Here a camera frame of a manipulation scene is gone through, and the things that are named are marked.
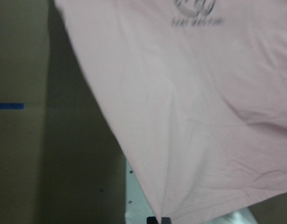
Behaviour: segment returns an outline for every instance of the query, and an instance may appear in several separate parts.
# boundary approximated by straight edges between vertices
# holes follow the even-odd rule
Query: t-shirt
[[[287,0],[55,0],[158,221],[287,192]]]

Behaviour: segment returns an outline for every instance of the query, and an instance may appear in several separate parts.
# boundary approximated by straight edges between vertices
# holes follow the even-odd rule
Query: blue tape
[[[23,110],[24,104],[0,104],[0,110]]]

